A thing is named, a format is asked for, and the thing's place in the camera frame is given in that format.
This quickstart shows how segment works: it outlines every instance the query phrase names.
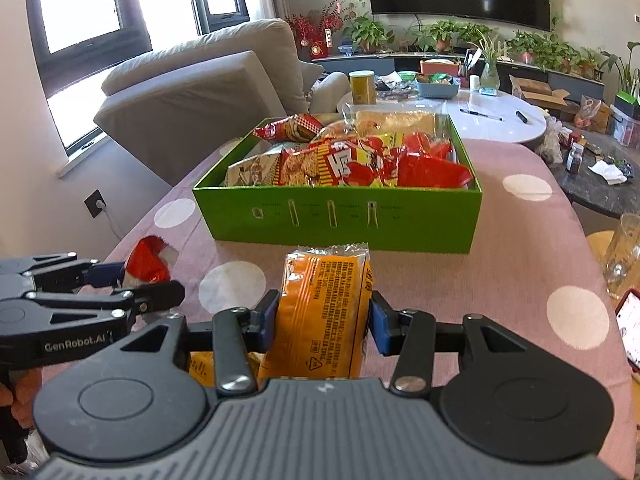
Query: black marble table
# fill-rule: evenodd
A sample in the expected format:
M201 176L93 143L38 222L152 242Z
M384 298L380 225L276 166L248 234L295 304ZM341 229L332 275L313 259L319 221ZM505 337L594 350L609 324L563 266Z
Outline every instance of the black marble table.
M635 177L624 184L610 186L607 181L589 169L596 163L595 156L584 150L584 158L578 174L569 173L562 164L551 164L549 170L556 178L562 191L571 202L575 202L603 215L620 218L622 213L640 210L640 153L618 144L611 136L594 132L582 132L584 137L596 146L601 147L602 155L614 158L626 158L634 167Z

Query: green box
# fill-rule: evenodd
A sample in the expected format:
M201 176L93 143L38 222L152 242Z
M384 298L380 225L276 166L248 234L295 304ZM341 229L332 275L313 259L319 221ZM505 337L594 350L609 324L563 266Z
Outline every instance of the green box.
M224 187L226 169L258 143L249 133L193 194L216 240L315 247L367 242L374 250L467 254L482 189L453 122L444 120L459 162L474 176L468 189Z

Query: power outlet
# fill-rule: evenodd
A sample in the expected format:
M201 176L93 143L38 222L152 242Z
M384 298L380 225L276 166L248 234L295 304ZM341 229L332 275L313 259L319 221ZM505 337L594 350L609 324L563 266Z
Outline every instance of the power outlet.
M93 193L91 193L91 195L84 201L84 205L86 206L86 208L89 210L89 213L91 213L92 218L97 217L101 212L102 209L100 209L96 202L98 202L98 200L102 200L102 202L104 203L104 205L106 206L107 203L104 201L104 199L102 198L102 195L100 194L100 190L96 189Z

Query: yellow can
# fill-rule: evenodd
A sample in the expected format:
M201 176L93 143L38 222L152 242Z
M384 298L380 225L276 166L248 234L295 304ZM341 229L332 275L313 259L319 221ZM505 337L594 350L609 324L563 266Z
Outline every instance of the yellow can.
M376 73L373 70L357 70L351 72L351 94L355 105L376 104Z

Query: finger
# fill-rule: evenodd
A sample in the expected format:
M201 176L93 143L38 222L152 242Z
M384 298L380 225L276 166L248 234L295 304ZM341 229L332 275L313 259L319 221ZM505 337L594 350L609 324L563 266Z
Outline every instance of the finger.
M15 399L21 404L27 404L42 386L42 372L40 368L34 368L24 374L15 383Z
M30 428L33 426L33 401L27 404L14 402L11 405L11 414L22 428Z
M10 406L14 402L14 396L4 384L0 383L0 406Z

